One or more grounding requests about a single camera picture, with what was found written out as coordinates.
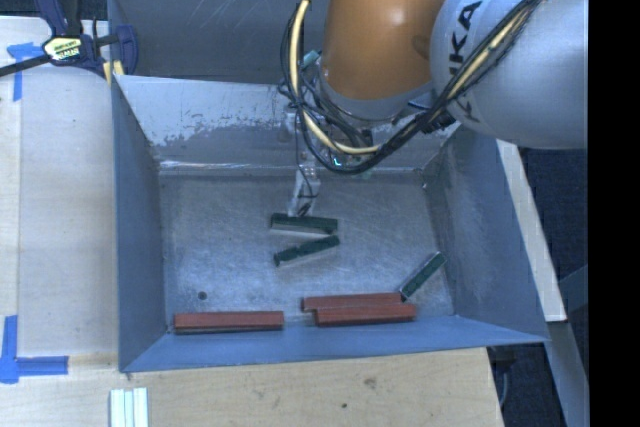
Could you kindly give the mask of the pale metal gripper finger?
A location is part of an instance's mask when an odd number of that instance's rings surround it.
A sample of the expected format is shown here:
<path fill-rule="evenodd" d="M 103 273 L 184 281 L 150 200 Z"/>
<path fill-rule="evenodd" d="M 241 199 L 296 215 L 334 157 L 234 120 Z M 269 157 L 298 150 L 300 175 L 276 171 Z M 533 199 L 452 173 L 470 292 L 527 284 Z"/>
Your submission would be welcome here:
<path fill-rule="evenodd" d="M 310 209 L 310 186 L 304 173 L 298 169 L 295 174 L 295 183 L 292 198 L 289 200 L 287 213 L 290 217 L 306 216 Z"/>
<path fill-rule="evenodd" d="M 319 196 L 320 180 L 317 176 L 300 175 L 298 189 L 298 216 L 310 216 L 314 212 L 315 204 Z"/>

